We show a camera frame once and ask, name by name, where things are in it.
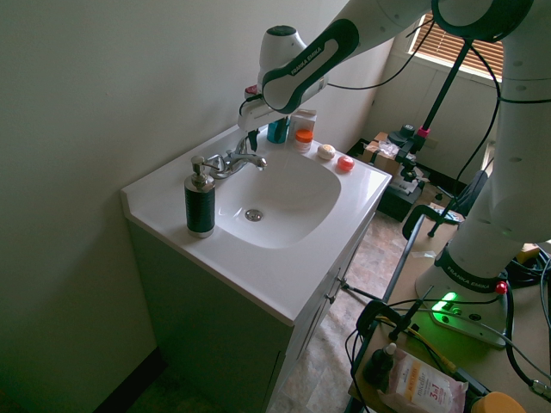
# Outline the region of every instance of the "box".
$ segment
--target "box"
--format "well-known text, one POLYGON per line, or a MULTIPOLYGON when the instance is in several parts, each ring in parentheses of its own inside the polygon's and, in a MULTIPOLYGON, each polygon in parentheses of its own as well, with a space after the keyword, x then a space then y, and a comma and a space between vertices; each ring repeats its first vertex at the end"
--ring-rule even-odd
POLYGON ((422 185, 417 186, 410 194, 406 194, 399 189, 387 187, 382 195, 381 202, 379 202, 377 211, 381 211, 389 217, 402 222, 422 192, 422 185))
POLYGON ((313 132, 313 127, 316 125, 316 111, 299 109, 295 114, 291 115, 289 122, 288 139, 294 140, 296 131, 306 129, 313 132))
MULTIPOLYGON (((378 150, 379 150, 379 141, 377 140, 371 141, 369 145, 365 146, 363 150, 363 154, 360 156, 360 160, 364 163, 370 163, 371 159, 373 158, 373 155, 378 150)), ((374 166, 378 170, 383 170, 392 176, 396 175, 399 169, 399 163, 394 161, 393 157, 389 157, 382 152, 377 153, 377 156, 375 157, 374 166)))

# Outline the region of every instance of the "small container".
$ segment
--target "small container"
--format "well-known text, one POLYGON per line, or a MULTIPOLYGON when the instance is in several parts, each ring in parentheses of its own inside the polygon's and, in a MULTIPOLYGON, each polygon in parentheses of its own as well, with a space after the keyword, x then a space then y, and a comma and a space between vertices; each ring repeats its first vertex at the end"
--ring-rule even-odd
POLYGON ((385 348, 376 350, 363 368, 365 380, 383 391, 388 386, 388 375, 394 365, 393 354, 395 350, 396 344, 393 342, 385 348))
POLYGON ((342 155, 337 161, 337 168, 343 170, 344 172, 350 172, 354 168, 354 159, 342 155))
POLYGON ((318 146, 318 156, 322 159, 325 159, 326 161, 333 159, 336 153, 337 151, 335 151, 335 148, 333 148, 331 145, 318 146))
POLYGON ((300 153, 308 153, 312 147, 313 132, 300 129, 294 135, 294 148, 300 153))
POLYGON ((526 413, 526 410, 513 398, 504 393, 494 391, 478 399, 471 413, 526 413))

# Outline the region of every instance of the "wall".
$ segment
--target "wall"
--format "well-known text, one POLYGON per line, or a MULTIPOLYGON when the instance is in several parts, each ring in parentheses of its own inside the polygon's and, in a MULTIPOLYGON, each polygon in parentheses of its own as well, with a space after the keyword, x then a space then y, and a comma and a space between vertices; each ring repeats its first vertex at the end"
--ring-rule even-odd
MULTIPOLYGON (((235 124, 266 28, 308 42, 344 4, 0 4, 0 389, 89 412, 156 347, 119 190, 235 124)), ((390 46, 333 80, 376 82, 390 46)), ((373 96, 316 96, 317 139, 347 150, 373 96)))
MULTIPOLYGON (((409 58, 404 50, 410 31, 396 37, 382 79, 391 77, 409 58)), ((423 125, 448 73, 448 67, 414 57, 400 75, 379 88, 362 136, 371 140, 378 132, 396 131, 405 123, 423 125)), ((434 149, 425 145, 418 161, 455 178, 486 133, 495 102, 492 81, 460 71, 430 126, 437 145, 434 149)), ((495 129, 490 140, 495 139, 495 129)), ((462 182, 473 179, 483 155, 484 148, 461 176, 462 182)))

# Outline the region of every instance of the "faucet handle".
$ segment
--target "faucet handle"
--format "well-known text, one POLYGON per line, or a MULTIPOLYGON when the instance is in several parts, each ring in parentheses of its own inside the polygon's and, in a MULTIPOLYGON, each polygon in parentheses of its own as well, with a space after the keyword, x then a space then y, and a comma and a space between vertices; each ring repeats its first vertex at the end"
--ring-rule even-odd
POLYGON ((221 172, 224 170, 224 159, 220 155, 213 155, 209 159, 205 160, 203 158, 203 161, 201 163, 204 166, 208 166, 209 168, 212 168, 213 170, 218 170, 221 172))

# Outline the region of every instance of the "window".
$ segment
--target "window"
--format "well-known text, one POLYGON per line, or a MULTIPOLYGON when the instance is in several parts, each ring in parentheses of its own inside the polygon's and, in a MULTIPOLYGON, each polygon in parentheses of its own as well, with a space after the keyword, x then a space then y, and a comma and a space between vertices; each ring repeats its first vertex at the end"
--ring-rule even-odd
MULTIPOLYGON (((427 22, 432 19, 432 14, 424 15, 424 18, 421 19, 422 22, 427 22)), ((430 24, 422 26, 415 38, 415 41, 412 42, 409 53, 412 53, 421 39, 429 31, 430 24)), ((503 70, 503 46, 501 42, 496 43, 487 43, 484 41, 475 40, 473 43, 476 50, 484 57, 486 62, 492 67, 493 73, 498 79, 501 78, 501 73, 503 70)), ((463 47, 463 39, 456 37, 452 34, 444 32, 437 24, 434 25, 430 31, 429 36, 424 41, 423 45, 416 53, 416 56, 420 58, 429 58, 429 60, 439 60, 440 62, 448 62, 453 64, 459 51, 463 47)), ((471 71, 477 73, 482 73, 488 76, 488 71, 484 64, 476 57, 476 55, 469 51, 468 55, 465 57, 461 68, 467 67, 471 71)))

